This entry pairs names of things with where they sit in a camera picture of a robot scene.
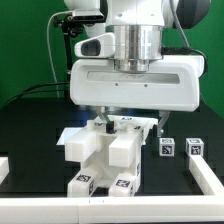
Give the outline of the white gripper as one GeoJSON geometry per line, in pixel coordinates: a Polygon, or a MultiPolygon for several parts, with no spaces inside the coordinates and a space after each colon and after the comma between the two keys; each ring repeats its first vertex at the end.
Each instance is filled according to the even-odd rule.
{"type": "Polygon", "coordinates": [[[70,97],[77,105],[97,106],[107,133],[114,132],[114,122],[99,106],[165,110],[159,112],[157,124],[161,137],[169,111],[193,111],[199,106],[203,69],[201,56],[166,55],[151,62],[144,73],[117,71],[111,60],[79,60],[72,68],[70,97]]]}

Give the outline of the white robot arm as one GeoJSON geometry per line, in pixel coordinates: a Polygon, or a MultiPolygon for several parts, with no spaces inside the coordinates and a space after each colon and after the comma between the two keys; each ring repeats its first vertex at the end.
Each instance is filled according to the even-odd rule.
{"type": "Polygon", "coordinates": [[[206,56],[189,45],[164,47],[162,33],[194,27],[208,13],[210,0],[64,2],[71,20],[88,35],[74,47],[79,60],[71,70],[70,97],[75,104],[94,106],[109,130],[104,107],[158,110],[158,135],[172,111],[198,108],[206,56]]]}

